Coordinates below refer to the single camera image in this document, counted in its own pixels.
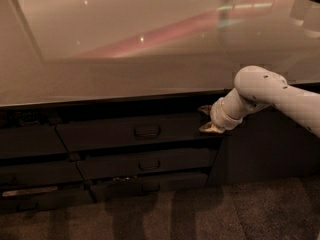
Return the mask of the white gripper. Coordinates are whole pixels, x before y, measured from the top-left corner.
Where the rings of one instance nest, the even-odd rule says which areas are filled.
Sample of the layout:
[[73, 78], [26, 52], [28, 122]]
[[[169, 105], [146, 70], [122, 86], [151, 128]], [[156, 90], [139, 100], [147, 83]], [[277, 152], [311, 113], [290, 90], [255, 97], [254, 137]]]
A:
[[242, 122], [242, 119], [233, 119], [229, 116], [223, 105], [223, 98], [219, 98], [212, 106], [203, 105], [198, 108], [205, 115], [210, 114], [211, 118], [211, 122], [207, 122], [199, 128], [200, 132], [222, 134], [226, 130], [233, 130]]

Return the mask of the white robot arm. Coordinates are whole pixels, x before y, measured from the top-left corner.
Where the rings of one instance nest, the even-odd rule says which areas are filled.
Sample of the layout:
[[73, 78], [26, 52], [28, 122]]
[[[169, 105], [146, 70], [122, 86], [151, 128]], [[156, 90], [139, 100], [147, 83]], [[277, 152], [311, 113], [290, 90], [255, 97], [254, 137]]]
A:
[[320, 137], [320, 94], [293, 87], [275, 72], [246, 66], [234, 78], [233, 89], [212, 105], [199, 108], [210, 121], [199, 128], [203, 133], [233, 130], [249, 114], [272, 106]]

